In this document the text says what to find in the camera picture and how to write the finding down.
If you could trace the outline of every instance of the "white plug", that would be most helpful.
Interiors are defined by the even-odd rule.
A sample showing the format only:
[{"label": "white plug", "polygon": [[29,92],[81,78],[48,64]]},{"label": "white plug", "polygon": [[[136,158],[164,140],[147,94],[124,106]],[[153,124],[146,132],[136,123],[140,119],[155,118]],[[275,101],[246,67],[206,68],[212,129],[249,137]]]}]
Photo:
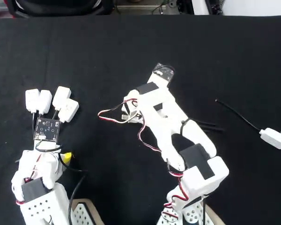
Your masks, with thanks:
[{"label": "white plug", "polygon": [[37,101],[39,97],[38,89],[31,89],[25,91],[26,109],[31,113],[37,112]]},{"label": "white plug", "polygon": [[68,98],[58,113],[61,122],[70,122],[79,108],[78,102]]},{"label": "white plug", "polygon": [[259,133],[261,134],[260,138],[262,140],[278,149],[281,149],[281,133],[271,128],[261,130]]},{"label": "white plug", "polygon": [[53,98],[52,105],[55,107],[55,110],[60,110],[65,101],[71,96],[71,90],[59,86],[56,90],[56,93]]},{"label": "white plug", "polygon": [[50,105],[52,100],[52,94],[49,90],[41,90],[41,93],[38,97],[37,109],[40,115],[46,114],[49,112]]}]

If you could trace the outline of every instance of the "circuit board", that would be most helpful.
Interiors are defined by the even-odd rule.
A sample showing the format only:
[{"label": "circuit board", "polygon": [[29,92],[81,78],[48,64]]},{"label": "circuit board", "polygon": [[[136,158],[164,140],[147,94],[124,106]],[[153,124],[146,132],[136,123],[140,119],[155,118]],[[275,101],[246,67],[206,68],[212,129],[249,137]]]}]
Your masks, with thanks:
[{"label": "circuit board", "polygon": [[34,133],[34,140],[57,142],[59,136],[59,127],[59,120],[38,118]]}]

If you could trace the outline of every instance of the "table surface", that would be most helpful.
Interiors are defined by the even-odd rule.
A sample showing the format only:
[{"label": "table surface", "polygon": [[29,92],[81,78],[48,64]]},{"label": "table surface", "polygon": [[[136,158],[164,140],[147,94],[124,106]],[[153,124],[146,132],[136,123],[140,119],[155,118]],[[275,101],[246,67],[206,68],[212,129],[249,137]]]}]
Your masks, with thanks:
[{"label": "table surface", "polygon": [[[24,224],[10,189],[14,161],[32,148],[24,92],[60,85],[80,103],[59,138],[90,170],[77,198],[91,199],[107,225],[155,224],[177,180],[137,140],[139,124],[96,114],[145,83],[158,62],[176,69],[170,91],[190,117],[226,129],[208,134],[230,170],[208,205],[227,224],[281,224],[281,150],[214,102],[281,130],[281,17],[216,16],[0,20],[0,224]],[[144,139],[154,143],[149,131]],[[69,194],[78,179],[64,173]]]}]

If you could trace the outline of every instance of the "perforated bracket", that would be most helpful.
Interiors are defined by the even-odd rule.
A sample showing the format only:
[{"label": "perforated bracket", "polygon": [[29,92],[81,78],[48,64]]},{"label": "perforated bracket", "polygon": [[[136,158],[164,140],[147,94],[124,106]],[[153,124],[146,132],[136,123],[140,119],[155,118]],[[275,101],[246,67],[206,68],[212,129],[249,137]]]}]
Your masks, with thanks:
[{"label": "perforated bracket", "polygon": [[[182,210],[182,215],[179,215],[173,209],[167,208],[164,208],[163,212],[168,212],[174,216],[178,216],[178,218],[162,213],[157,225],[203,225],[203,207],[199,202],[184,208]],[[205,225],[214,225],[206,212]]]},{"label": "perforated bracket", "polygon": [[[184,208],[182,212],[184,219],[189,224],[203,225],[203,206],[199,202]],[[214,225],[206,212],[205,225]]]},{"label": "perforated bracket", "polygon": [[79,203],[77,205],[73,212],[72,218],[73,225],[95,225],[93,218],[83,203]]}]

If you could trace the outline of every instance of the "yellow object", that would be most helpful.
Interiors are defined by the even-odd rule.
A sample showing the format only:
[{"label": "yellow object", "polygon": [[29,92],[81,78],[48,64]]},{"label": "yellow object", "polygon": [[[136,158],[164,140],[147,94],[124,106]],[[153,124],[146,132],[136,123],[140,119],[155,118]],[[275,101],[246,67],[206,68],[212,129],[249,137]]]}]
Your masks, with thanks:
[{"label": "yellow object", "polygon": [[71,157],[72,157],[72,153],[71,152],[67,152],[64,154],[64,158],[62,161],[64,161],[65,164],[67,164],[68,162],[71,161]]}]

